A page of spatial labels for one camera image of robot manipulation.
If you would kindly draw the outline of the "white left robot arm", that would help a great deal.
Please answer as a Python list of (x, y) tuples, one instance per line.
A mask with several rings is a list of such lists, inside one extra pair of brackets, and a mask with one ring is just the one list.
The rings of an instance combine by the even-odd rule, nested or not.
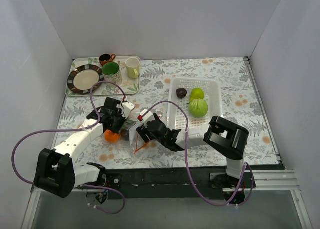
[(106, 169), (97, 163), (74, 166), (82, 152), (107, 130), (119, 133), (135, 105), (128, 101), (106, 98), (104, 105), (93, 110), (79, 131), (53, 149), (43, 149), (37, 161), (33, 184), (60, 198), (84, 185), (95, 189), (107, 183)]

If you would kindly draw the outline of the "fake green cabbage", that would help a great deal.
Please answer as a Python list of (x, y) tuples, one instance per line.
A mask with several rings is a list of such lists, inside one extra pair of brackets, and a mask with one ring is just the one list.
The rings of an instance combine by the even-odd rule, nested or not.
[(204, 117), (209, 111), (208, 104), (204, 99), (194, 99), (189, 103), (188, 109), (190, 114), (197, 118)]

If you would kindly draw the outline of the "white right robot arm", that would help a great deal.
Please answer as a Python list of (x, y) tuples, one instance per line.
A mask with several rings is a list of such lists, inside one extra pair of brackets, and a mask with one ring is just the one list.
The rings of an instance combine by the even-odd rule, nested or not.
[(212, 117), (208, 124), (189, 129), (188, 135), (181, 129), (168, 128), (156, 113), (142, 112), (138, 116), (142, 122), (136, 131), (148, 143), (158, 141), (172, 152), (180, 152), (199, 146), (210, 146), (226, 157), (226, 181), (232, 188), (237, 188), (245, 181), (242, 173), (244, 152), (249, 131), (220, 116)]

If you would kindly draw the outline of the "fake green lime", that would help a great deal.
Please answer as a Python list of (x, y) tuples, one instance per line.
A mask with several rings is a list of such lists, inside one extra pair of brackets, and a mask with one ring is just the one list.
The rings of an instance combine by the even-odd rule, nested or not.
[(197, 100), (197, 99), (204, 99), (205, 98), (205, 93), (201, 88), (194, 88), (191, 91), (190, 94), (190, 102), (192, 102), (193, 100)]

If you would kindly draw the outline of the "fake dark purple plum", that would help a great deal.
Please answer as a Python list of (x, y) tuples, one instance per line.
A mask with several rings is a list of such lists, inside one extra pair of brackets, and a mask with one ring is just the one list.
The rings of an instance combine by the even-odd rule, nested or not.
[(179, 99), (185, 98), (187, 96), (187, 94), (188, 94), (188, 92), (187, 92), (187, 90), (185, 88), (178, 88), (176, 90), (176, 96)]

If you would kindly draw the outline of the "clear zip top bag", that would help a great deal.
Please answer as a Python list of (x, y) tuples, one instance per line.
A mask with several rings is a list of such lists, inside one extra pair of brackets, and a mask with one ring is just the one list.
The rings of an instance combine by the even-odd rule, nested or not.
[(140, 122), (136, 122), (133, 120), (126, 120), (126, 122), (124, 123), (124, 125), (122, 126), (120, 132), (122, 130), (128, 130), (130, 131), (130, 141), (124, 141), (126, 143), (126, 145), (129, 145), (132, 150), (133, 153), (136, 154), (137, 152), (139, 152), (140, 150), (147, 148), (149, 146), (149, 143), (151, 142), (150, 139), (148, 139), (147, 141), (144, 141), (143, 138), (140, 136), (140, 134), (137, 132), (137, 129), (142, 126), (143, 124)]

